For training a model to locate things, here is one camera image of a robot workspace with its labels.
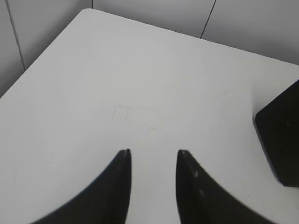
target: white wall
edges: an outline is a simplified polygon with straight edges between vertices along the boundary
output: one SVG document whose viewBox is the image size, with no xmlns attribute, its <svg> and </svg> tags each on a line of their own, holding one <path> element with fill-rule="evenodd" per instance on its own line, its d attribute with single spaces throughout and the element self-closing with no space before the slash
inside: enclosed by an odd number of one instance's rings
<svg viewBox="0 0 299 224">
<path fill-rule="evenodd" d="M 5 0 L 0 0 L 0 97 L 24 72 Z"/>
<path fill-rule="evenodd" d="M 8 0 L 25 67 L 47 48 L 56 36 L 92 0 Z"/>
<path fill-rule="evenodd" d="M 214 0 L 93 0 L 93 8 L 200 37 Z"/>
<path fill-rule="evenodd" d="M 299 64 L 299 1 L 217 0 L 203 39 Z"/>
</svg>

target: wall panel seam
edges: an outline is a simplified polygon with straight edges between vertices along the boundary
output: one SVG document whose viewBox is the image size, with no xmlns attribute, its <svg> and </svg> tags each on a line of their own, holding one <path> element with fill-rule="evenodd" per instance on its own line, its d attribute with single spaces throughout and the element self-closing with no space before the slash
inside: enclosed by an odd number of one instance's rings
<svg viewBox="0 0 299 224">
<path fill-rule="evenodd" d="M 13 17 L 12 17 L 12 15 L 11 15 L 11 11 L 10 11 L 10 7 L 9 7 L 8 0 L 5 0 L 5 3 L 6 3 L 7 11 L 8 11 L 8 14 L 9 14 L 10 22 L 11 22 L 11 25 L 12 25 L 13 30 L 14 30 L 14 37 L 15 37 L 15 40 L 16 40 L 16 42 L 17 42 L 17 46 L 18 46 L 18 50 L 19 50 L 19 53 L 20 53 L 20 57 L 21 57 L 21 61 L 22 61 L 22 65 L 23 65 L 23 68 L 24 68 L 24 71 L 25 71 L 25 70 L 26 70 L 26 67 L 25 67 L 25 63 L 24 63 L 23 54 L 22 54 L 22 51 L 21 51 L 21 46 L 20 46 L 20 42 L 19 42 L 19 37 L 18 37 L 18 34 L 17 34 L 16 30 L 15 30 L 14 20 L 13 20 Z"/>
<path fill-rule="evenodd" d="M 204 27 L 204 29 L 202 30 L 202 33 L 201 33 L 201 35 L 200 35 L 200 38 L 201 38 L 201 39 L 202 39 L 202 36 L 203 36 L 203 34 L 204 34 L 205 30 L 206 30 L 207 23 L 209 22 L 209 19 L 210 19 L 210 17 L 211 17 L 212 11 L 213 11 L 213 9 L 214 9 L 214 7 L 215 7 L 216 1 L 217 1 L 217 0 L 215 0 L 214 4 L 213 4 L 213 6 L 212 6 L 212 9 L 211 9 L 211 11 L 210 11 L 210 14 L 209 14 L 209 16 L 208 16 L 208 18 L 207 18 L 207 20 L 206 20 L 205 27 Z"/>
</svg>

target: table surface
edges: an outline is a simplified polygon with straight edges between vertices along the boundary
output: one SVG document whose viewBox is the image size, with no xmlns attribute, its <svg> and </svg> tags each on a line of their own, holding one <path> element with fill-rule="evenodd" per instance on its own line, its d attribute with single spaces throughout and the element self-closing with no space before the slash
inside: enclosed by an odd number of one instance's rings
<svg viewBox="0 0 299 224">
<path fill-rule="evenodd" d="M 0 99 L 0 223 L 64 204 L 132 150 L 128 224 L 179 224 L 175 169 L 189 150 L 230 194 L 280 224 L 299 189 L 274 177 L 255 114 L 299 67 L 84 9 Z"/>
</svg>

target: black object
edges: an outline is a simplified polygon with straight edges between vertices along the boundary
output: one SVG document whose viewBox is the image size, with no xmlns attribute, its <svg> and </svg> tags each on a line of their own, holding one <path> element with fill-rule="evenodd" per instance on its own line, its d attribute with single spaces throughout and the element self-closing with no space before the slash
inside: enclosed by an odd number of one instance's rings
<svg viewBox="0 0 299 224">
<path fill-rule="evenodd" d="M 257 113 L 255 123 L 279 181 L 299 187 L 299 81 Z"/>
<path fill-rule="evenodd" d="M 272 224 L 234 199 L 186 150 L 179 150 L 176 194 L 181 224 Z"/>
<path fill-rule="evenodd" d="M 131 194 L 131 152 L 121 150 L 85 190 L 35 224 L 125 224 Z"/>
</svg>

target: black block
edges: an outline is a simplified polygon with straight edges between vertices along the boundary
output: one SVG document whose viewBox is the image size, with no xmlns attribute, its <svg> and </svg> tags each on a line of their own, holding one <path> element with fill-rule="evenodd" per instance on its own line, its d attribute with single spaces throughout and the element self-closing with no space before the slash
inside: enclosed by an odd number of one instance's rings
<svg viewBox="0 0 299 224">
<path fill-rule="evenodd" d="M 255 123 L 276 177 L 299 187 L 299 81 L 257 113 Z"/>
</svg>

